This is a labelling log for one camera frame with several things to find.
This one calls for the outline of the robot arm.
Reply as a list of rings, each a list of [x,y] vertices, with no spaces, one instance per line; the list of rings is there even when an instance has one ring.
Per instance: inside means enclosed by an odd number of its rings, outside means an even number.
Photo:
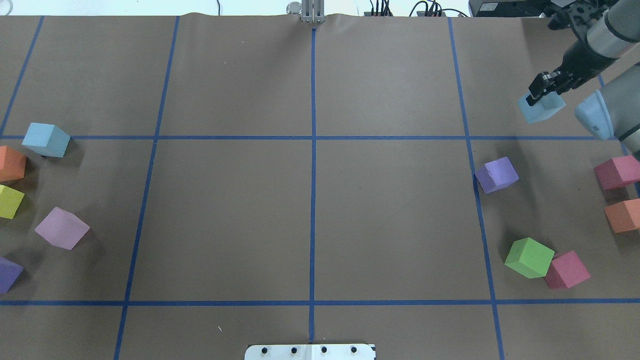
[[[639,45],[637,0],[551,0],[550,30],[569,28],[576,41],[553,71],[542,71],[518,100],[528,123],[547,120],[565,106],[562,95],[582,87]],[[601,141],[616,139],[640,157],[640,68],[629,66],[574,109],[579,123]]]

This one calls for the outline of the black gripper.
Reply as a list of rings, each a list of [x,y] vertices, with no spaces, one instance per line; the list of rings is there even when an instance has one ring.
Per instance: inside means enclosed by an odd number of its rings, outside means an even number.
[[[542,71],[528,87],[526,103],[533,107],[542,98],[555,92],[562,95],[567,88],[579,88],[614,64],[619,57],[607,57],[581,41],[567,50],[562,63],[552,72]]]

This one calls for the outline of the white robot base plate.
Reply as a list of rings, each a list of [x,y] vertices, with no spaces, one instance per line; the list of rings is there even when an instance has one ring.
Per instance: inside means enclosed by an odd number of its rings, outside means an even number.
[[[374,344],[256,344],[247,347],[245,360],[376,360]]]

